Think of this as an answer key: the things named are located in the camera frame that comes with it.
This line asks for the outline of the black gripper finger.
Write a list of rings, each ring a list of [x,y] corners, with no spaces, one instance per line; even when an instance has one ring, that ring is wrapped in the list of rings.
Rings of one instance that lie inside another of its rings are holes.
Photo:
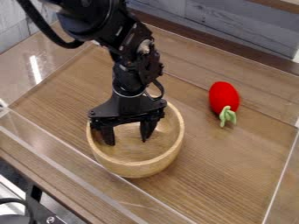
[[[141,134],[143,141],[145,141],[151,137],[155,131],[156,125],[157,125],[156,120],[140,122],[140,134]]]
[[[113,146],[116,144],[113,127],[97,125],[93,129],[100,133],[105,144]]]

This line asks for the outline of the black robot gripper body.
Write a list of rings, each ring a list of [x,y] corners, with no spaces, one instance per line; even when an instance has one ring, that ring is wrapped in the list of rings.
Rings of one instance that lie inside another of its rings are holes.
[[[164,117],[165,99],[153,99],[148,95],[133,98],[113,93],[110,98],[88,112],[93,129],[116,127],[126,123],[157,122]]]

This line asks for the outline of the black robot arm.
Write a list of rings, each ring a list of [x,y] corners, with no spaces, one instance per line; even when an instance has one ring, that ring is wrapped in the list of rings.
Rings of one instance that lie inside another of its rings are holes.
[[[149,85],[164,88],[157,80],[164,64],[151,30],[128,10],[126,0],[40,1],[56,9],[60,26],[72,37],[70,42],[61,39],[30,0],[16,0],[48,39],[66,49],[94,41],[106,48],[113,60],[112,96],[88,112],[89,127],[100,133],[105,144],[114,145],[114,127],[139,123],[141,139],[147,140],[167,107],[164,98],[147,92]]]

